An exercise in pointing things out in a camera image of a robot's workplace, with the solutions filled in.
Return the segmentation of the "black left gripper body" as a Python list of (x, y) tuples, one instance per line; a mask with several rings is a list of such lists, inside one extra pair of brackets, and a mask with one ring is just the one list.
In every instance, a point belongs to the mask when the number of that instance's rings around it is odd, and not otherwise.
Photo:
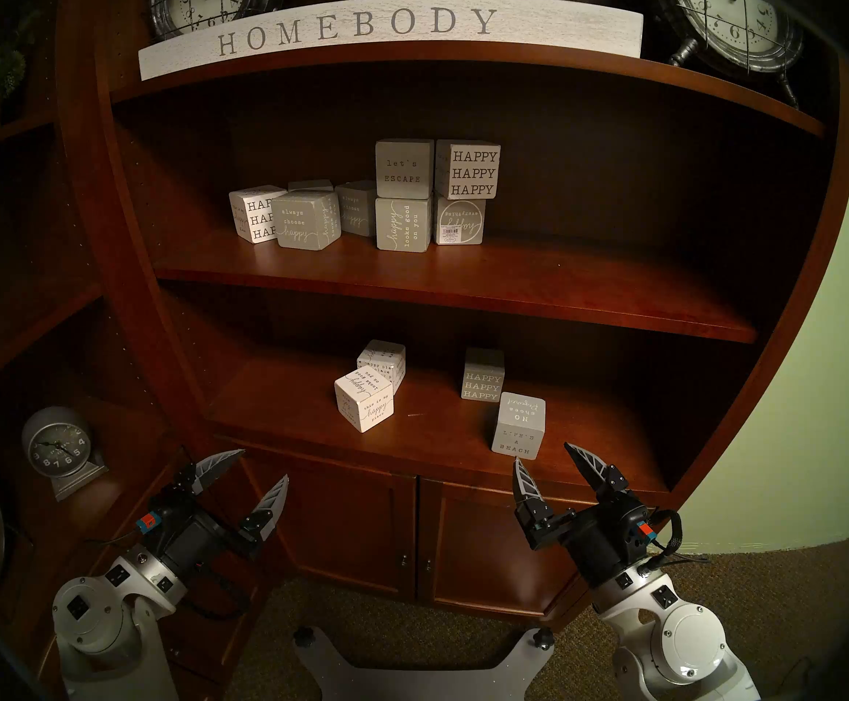
[(139, 544), (184, 584), (224, 551), (249, 560), (258, 554), (257, 540), (211, 515), (191, 494), (155, 494), (148, 513), (156, 523), (149, 528), (145, 519), (139, 520)]

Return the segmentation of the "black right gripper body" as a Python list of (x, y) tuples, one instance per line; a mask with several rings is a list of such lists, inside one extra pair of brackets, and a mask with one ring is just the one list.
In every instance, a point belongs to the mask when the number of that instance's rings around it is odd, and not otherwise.
[(616, 494), (581, 511), (555, 515), (533, 500), (533, 549), (562, 545), (590, 589), (621, 575), (647, 556), (653, 531), (648, 509), (633, 494)]

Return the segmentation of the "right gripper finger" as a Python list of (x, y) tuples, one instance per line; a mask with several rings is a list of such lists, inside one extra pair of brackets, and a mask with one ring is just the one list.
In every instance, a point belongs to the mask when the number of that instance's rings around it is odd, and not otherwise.
[(614, 464), (606, 464), (597, 455), (570, 442), (565, 442), (565, 450), (595, 492), (598, 503), (613, 505), (633, 501), (628, 481)]
[(554, 512), (540, 495), (520, 459), (513, 463), (512, 489), (515, 500), (514, 516), (525, 535), (532, 551), (537, 551), (553, 542)]

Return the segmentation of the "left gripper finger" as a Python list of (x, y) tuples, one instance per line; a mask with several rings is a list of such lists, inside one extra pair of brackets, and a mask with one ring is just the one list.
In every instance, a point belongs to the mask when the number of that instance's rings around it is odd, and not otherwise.
[(274, 533), (283, 514), (289, 482), (289, 476), (284, 475), (241, 521), (239, 533), (247, 543), (247, 557), (258, 557), (263, 545)]
[(213, 454), (205, 459), (190, 463), (179, 469), (172, 484), (182, 492), (200, 495), (245, 454), (244, 449), (233, 449)]

